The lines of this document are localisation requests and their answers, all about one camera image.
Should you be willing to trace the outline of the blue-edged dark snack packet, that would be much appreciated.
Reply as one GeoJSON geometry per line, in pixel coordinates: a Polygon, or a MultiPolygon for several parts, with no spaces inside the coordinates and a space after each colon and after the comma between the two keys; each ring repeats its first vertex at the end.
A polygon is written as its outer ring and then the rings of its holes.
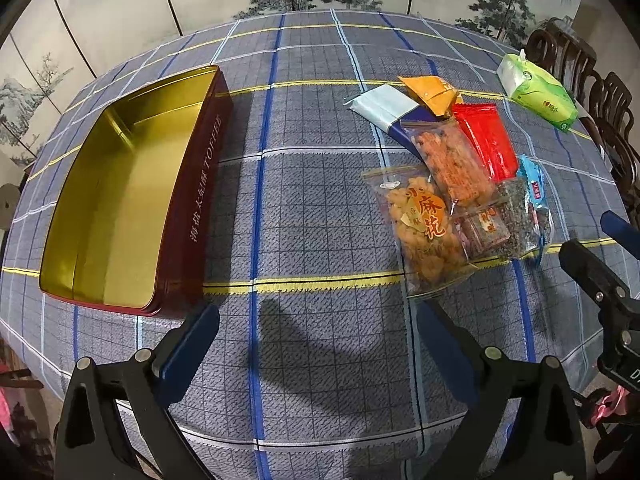
{"type": "Polygon", "coordinates": [[[544,186],[544,168],[526,155],[518,155],[518,176],[526,183],[527,206],[533,218],[534,266],[540,266],[554,235],[554,221],[544,186]]]}

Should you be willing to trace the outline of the small pink candy packet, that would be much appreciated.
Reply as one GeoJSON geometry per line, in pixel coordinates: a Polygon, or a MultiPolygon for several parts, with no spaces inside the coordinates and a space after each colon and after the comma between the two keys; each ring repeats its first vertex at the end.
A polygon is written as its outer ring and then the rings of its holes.
{"type": "Polygon", "coordinates": [[[458,219],[458,230],[472,260],[485,257],[511,237],[496,206],[486,206],[464,214],[458,219]]]}

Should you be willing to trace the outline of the clear bag orange twists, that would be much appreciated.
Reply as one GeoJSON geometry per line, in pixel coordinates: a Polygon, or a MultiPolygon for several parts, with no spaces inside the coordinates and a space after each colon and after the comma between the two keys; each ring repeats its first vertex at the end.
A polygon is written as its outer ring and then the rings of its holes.
{"type": "Polygon", "coordinates": [[[393,228],[411,296],[432,296],[476,272],[444,196],[424,166],[373,169],[362,180],[393,228]]]}

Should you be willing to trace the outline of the red snack packet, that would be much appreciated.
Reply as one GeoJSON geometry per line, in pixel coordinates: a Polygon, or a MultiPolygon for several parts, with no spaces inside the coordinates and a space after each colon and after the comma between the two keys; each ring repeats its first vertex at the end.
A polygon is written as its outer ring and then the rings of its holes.
{"type": "Polygon", "coordinates": [[[498,183],[514,178],[518,172],[518,158],[497,105],[456,103],[451,110],[491,179],[498,183]]]}

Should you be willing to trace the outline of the clear bag orange crackers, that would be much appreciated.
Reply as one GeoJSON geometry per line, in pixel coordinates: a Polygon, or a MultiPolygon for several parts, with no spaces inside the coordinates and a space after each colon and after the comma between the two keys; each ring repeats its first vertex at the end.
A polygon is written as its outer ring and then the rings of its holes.
{"type": "Polygon", "coordinates": [[[496,197],[494,181],[454,119],[401,125],[451,211],[474,209],[496,197]]]}

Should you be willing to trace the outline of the orange snack packet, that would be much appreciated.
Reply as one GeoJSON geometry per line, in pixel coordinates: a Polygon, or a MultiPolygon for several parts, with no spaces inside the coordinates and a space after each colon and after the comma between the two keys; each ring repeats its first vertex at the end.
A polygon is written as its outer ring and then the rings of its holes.
{"type": "Polygon", "coordinates": [[[439,76],[398,77],[410,96],[425,105],[436,117],[448,117],[454,104],[463,104],[460,92],[439,76]]]}

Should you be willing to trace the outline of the blue and white snack bag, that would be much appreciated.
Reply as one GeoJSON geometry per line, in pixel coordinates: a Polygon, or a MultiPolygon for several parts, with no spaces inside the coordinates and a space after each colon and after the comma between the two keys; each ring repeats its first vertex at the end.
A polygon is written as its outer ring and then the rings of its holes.
{"type": "Polygon", "coordinates": [[[400,144],[409,153],[420,158],[410,129],[427,122],[438,122],[438,117],[426,106],[409,98],[390,84],[381,84],[348,99],[345,106],[382,133],[400,144]]]}

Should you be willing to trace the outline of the dark wooden chair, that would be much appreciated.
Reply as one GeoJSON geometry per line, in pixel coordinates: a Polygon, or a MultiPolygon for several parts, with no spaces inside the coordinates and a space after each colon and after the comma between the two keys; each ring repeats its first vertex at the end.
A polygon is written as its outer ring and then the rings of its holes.
{"type": "Polygon", "coordinates": [[[626,209],[629,222],[639,226],[639,152],[630,143],[634,126],[632,95],[616,73],[605,77],[592,70],[588,113],[600,136],[605,158],[626,209]]]}
{"type": "Polygon", "coordinates": [[[590,84],[598,78],[594,70],[597,55],[567,22],[559,18],[545,21],[530,33],[525,54],[530,62],[559,81],[577,102],[586,104],[590,84]]]}

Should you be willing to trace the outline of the green tissue pack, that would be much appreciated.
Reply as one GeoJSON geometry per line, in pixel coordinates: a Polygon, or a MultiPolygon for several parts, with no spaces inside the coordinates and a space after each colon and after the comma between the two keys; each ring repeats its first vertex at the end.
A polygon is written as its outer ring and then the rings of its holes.
{"type": "Polygon", "coordinates": [[[573,98],[550,73],[530,62],[524,50],[506,54],[497,68],[506,96],[561,130],[577,119],[573,98]]]}

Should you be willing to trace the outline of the red gold toffee tin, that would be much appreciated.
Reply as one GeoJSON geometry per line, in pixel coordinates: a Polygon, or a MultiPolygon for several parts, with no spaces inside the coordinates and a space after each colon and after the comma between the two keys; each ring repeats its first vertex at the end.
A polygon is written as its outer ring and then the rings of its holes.
{"type": "Polygon", "coordinates": [[[40,289],[121,314],[180,318],[190,310],[203,295],[210,207],[231,113],[216,65],[110,104],[58,196],[40,289]]]}

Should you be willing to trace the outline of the round stone disc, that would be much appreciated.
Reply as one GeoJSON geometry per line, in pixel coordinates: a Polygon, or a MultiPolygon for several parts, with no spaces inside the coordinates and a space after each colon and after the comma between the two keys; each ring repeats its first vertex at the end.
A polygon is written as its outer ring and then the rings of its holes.
{"type": "Polygon", "coordinates": [[[12,224],[14,214],[20,201],[21,191],[12,183],[0,186],[0,229],[7,231],[12,224]]]}

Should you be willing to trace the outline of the plaid blue tablecloth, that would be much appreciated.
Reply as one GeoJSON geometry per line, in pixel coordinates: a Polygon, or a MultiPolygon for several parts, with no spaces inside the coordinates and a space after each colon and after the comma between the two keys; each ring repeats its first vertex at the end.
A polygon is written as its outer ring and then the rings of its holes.
{"type": "Polygon", "coordinates": [[[416,331],[405,261],[363,174],[411,156],[346,102],[436,74],[495,104],[514,150],[540,163],[553,240],[588,244],[629,286],[634,257],[599,226],[623,202],[580,127],[562,132],[502,98],[506,44],[427,18],[345,10],[233,21],[172,40],[86,84],[44,144],[1,279],[4,340],[57,396],[83,356],[126,360],[163,318],[101,312],[39,288],[68,170],[102,110],[163,76],[219,65],[233,99],[206,237],[220,330],[171,411],[221,479],[416,479],[464,408],[416,331]]]}

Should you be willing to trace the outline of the painted folding screen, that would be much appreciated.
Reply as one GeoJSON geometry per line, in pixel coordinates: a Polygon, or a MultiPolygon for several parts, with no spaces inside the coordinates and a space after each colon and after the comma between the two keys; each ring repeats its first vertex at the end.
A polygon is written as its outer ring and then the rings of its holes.
{"type": "Polygon", "coordinates": [[[209,26],[284,11],[423,15],[518,46],[545,18],[582,0],[22,0],[1,19],[1,151],[29,165],[64,110],[97,76],[209,26]]]}

